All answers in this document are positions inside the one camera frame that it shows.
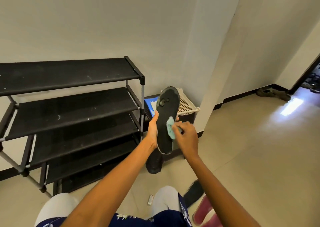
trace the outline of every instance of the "tiled floor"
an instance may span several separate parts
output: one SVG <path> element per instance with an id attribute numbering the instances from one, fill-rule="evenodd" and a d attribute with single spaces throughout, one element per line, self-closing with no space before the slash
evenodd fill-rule
<path id="1" fill-rule="evenodd" d="M 262 226 L 319 226 L 320 108 L 307 93 L 288 103 L 256 95 L 226 103 L 199 140 L 203 161 Z M 156 175 L 143 168 L 118 212 L 148 217 L 150 194 L 165 185 L 183 194 L 195 179 L 182 157 Z M 93 185 L 72 194 L 81 199 Z M 33 226 L 46 200 L 21 176 L 1 181 L 1 225 Z"/>

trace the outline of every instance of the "right hand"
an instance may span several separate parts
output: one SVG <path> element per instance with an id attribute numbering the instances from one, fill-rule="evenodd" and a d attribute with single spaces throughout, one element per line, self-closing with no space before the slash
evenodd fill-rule
<path id="1" fill-rule="evenodd" d="M 179 132 L 179 128 L 184 131 L 184 134 Z M 172 130 L 176 136 L 178 145 L 187 160 L 192 160 L 199 157 L 198 155 L 198 134 L 195 127 L 190 122 L 177 122 L 172 125 Z"/>

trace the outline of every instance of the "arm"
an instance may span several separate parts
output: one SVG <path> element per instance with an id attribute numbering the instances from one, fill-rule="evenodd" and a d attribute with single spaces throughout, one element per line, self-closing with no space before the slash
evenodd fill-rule
<path id="1" fill-rule="evenodd" d="M 224 227 L 258 227 L 257 221 L 224 188 L 198 155 L 198 136 L 192 124 L 178 122 L 172 126 L 183 155 L 197 175 L 213 209 Z"/>
<path id="2" fill-rule="evenodd" d="M 108 226 L 126 197 L 149 155 L 157 147 L 156 121 L 158 112 L 149 122 L 147 136 L 119 165 L 110 171 L 82 199 L 61 225 L 62 227 Z"/>

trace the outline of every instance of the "plastic basket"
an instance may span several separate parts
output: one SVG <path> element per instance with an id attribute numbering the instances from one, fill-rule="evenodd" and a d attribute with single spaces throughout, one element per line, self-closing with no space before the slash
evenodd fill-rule
<path id="1" fill-rule="evenodd" d="M 196 107 L 186 95 L 183 93 L 183 89 L 177 88 L 180 95 L 180 106 L 178 109 L 178 116 L 189 115 L 194 112 L 200 111 L 200 107 Z"/>

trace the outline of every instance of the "shoe rack shelf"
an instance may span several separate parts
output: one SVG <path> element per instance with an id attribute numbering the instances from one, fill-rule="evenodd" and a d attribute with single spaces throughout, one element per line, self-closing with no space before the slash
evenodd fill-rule
<path id="1" fill-rule="evenodd" d="M 140 80 L 143 101 L 145 77 L 127 56 L 0 64 L 0 96 L 10 99 L 0 121 L 0 156 L 49 197 L 46 184 L 54 183 L 55 195 L 101 179 L 142 140 L 144 104 L 128 85 L 132 79 Z M 116 81 L 126 81 L 125 87 L 20 104 L 12 98 Z M 134 110 L 140 110 L 139 121 Z M 24 136 L 27 143 L 17 164 L 3 151 L 2 142 Z M 37 166 L 39 182 L 29 175 L 29 168 Z"/>

